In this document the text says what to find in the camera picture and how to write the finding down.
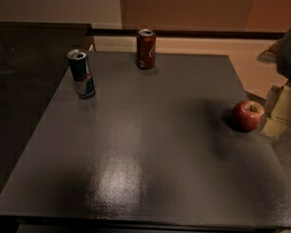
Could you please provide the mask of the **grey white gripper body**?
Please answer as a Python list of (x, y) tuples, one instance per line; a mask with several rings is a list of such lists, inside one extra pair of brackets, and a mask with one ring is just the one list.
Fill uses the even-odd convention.
[(291, 81), (291, 28), (268, 49), (257, 56), (262, 63), (275, 63), (279, 74)]

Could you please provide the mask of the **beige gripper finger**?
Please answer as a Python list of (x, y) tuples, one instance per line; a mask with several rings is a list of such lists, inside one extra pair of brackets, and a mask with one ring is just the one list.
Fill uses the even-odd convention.
[(280, 87), (277, 103), (270, 113), (264, 114), (260, 132), (267, 137), (278, 138), (291, 126), (291, 83)]
[(280, 95), (280, 88), (278, 86), (271, 86), (271, 89), (268, 92), (267, 100), (264, 105), (264, 110), (266, 113), (270, 113), (272, 108), (276, 105), (277, 100)]

